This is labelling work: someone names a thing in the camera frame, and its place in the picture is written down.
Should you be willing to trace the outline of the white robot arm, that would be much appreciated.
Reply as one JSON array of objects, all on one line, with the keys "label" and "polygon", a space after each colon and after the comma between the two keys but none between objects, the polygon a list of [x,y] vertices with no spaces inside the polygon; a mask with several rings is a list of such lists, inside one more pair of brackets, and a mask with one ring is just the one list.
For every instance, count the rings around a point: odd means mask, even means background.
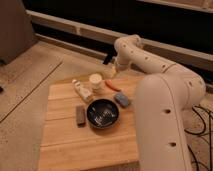
[{"label": "white robot arm", "polygon": [[194,71],[142,48],[137,35],[115,40],[117,72],[135,64],[146,73],[134,94],[141,171],[192,171],[182,112],[200,103],[204,80]]}]

